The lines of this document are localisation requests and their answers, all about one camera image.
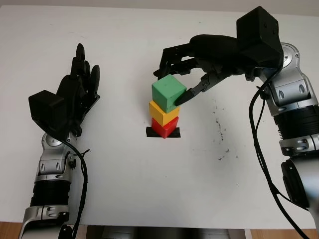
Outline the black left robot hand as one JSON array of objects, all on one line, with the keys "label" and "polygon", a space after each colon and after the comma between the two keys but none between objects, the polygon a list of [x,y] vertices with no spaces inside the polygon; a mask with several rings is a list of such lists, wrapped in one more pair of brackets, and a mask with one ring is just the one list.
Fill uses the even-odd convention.
[{"label": "black left robot hand", "polygon": [[81,123],[86,114],[99,100],[100,67],[92,68],[85,60],[84,46],[79,43],[76,56],[72,59],[70,74],[65,76],[57,90],[57,95],[66,102],[67,131],[77,137],[82,134]]}]

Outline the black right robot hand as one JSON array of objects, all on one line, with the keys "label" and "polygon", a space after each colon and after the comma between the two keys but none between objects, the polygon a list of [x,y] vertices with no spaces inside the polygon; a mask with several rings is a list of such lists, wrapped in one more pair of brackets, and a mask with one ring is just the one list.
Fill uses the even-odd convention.
[{"label": "black right robot hand", "polygon": [[201,34],[187,44],[165,48],[154,75],[161,79],[169,74],[187,75],[199,68],[205,73],[200,82],[177,100],[179,106],[233,75],[252,74],[257,63],[240,53],[237,39],[222,35]]}]

